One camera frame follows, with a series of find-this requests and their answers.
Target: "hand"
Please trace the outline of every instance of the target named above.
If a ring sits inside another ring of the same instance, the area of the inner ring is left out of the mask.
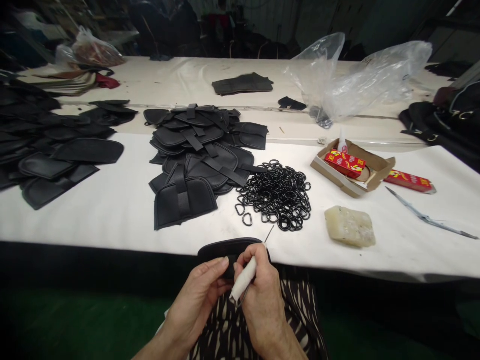
[[[185,359],[219,297],[232,289],[231,281],[219,279],[228,267],[225,257],[194,268],[168,311],[165,324],[135,359]]]
[[[287,323],[279,272],[270,264],[264,244],[250,245],[239,256],[233,265],[235,281],[253,256],[257,263],[256,278],[241,307],[254,349],[264,359],[306,359]]]

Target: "black bag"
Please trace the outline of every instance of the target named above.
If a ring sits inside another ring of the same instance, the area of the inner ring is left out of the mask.
[[[446,99],[416,102],[399,119],[407,130],[428,145],[440,145],[480,173],[480,82],[449,92]]]

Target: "pile of d-rings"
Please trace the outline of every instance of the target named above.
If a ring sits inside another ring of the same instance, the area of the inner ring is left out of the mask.
[[[235,205],[238,215],[243,215],[242,221],[252,226],[252,215],[246,211],[246,206],[253,206],[253,211],[261,212],[263,223],[278,223],[283,231],[298,231],[303,228],[304,221],[310,219],[309,191],[312,186],[305,182],[307,177],[303,172],[297,172],[289,166],[283,166],[278,160],[271,160],[258,165],[268,169],[250,178],[244,187],[238,187],[239,204]],[[245,222],[250,217],[250,224]]]

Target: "red box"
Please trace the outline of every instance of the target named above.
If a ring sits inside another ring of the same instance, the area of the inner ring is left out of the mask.
[[[339,173],[352,179],[356,179],[362,175],[362,171],[365,169],[366,165],[365,160],[348,155],[338,150],[330,151],[325,156],[325,161]]]
[[[383,181],[399,185],[404,188],[416,190],[421,193],[435,194],[437,192],[435,186],[430,182],[430,180],[423,177],[410,175],[406,172],[401,172],[395,169],[390,171],[390,175]]]

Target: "patterned skirt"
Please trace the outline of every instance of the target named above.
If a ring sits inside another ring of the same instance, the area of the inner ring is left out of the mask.
[[[288,324],[307,357],[328,360],[327,347],[319,324],[317,294],[310,284],[308,271],[281,266],[281,292]],[[229,301],[227,293],[218,299],[189,360],[260,359],[250,341],[247,321],[242,309]]]

